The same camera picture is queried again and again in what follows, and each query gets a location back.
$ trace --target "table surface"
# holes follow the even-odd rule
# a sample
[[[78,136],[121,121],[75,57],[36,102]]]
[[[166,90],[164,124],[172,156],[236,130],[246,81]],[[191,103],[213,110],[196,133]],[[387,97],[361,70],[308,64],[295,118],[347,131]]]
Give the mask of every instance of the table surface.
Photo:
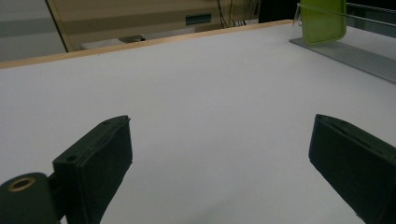
[[[308,159],[317,113],[396,146],[396,87],[289,42],[291,24],[0,70],[0,182],[131,117],[102,223],[363,223]]]

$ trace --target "dark object on table edge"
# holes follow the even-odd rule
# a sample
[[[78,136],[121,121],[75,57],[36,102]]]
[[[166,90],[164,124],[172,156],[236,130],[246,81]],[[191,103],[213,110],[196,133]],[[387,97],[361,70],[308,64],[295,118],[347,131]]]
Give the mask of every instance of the dark object on table edge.
[[[317,115],[309,159],[365,223],[396,223],[395,147],[343,120]]]
[[[53,161],[55,172],[31,173],[0,187],[0,223],[99,223],[132,163],[127,116],[108,119]]]

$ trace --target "wall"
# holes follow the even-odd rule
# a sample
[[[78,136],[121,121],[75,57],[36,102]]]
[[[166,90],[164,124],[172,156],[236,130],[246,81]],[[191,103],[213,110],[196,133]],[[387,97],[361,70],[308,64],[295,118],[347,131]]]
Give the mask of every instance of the wall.
[[[45,0],[0,0],[0,62],[63,52]]]

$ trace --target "wooden table edge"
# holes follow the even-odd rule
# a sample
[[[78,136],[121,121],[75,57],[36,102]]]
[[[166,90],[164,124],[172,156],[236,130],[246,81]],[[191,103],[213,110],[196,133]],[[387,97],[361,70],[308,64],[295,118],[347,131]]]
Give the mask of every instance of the wooden table edge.
[[[89,56],[89,55],[103,54],[103,53],[114,52],[114,51],[125,50],[125,49],[136,49],[136,48],[141,48],[141,47],[145,47],[145,46],[169,43],[169,42],[174,42],[174,41],[179,41],[179,40],[193,39],[193,38],[209,36],[209,35],[228,34],[228,33],[233,33],[233,32],[261,29],[261,28],[267,28],[267,27],[284,25],[284,24],[291,24],[291,23],[292,23],[292,20],[269,21],[269,22],[258,23],[258,24],[247,25],[247,26],[239,26],[239,27],[233,27],[233,28],[227,28],[227,29],[212,30],[212,31],[187,34],[187,35],[176,35],[176,36],[170,36],[170,37],[165,37],[165,38],[135,42],[135,43],[125,44],[125,45],[109,46],[109,47],[104,47],[104,48],[99,48],[99,49],[85,49],[85,50],[81,50],[81,51],[74,51],[74,52],[68,52],[68,53],[62,53],[62,54],[54,54],[54,55],[21,59],[21,60],[16,60],[16,61],[9,61],[9,62],[0,62],[0,69],[25,66],[25,65],[37,64],[37,63],[49,63],[49,62],[55,62],[55,61],[60,61],[60,60],[65,60],[65,59],[72,59],[72,58],[84,57],[84,56]]]

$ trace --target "green plastic object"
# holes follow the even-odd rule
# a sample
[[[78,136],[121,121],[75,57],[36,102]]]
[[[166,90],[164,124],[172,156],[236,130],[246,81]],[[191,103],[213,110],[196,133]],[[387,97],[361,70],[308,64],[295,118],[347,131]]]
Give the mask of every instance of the green plastic object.
[[[347,33],[346,0],[301,0],[301,3],[306,43],[331,42]]]

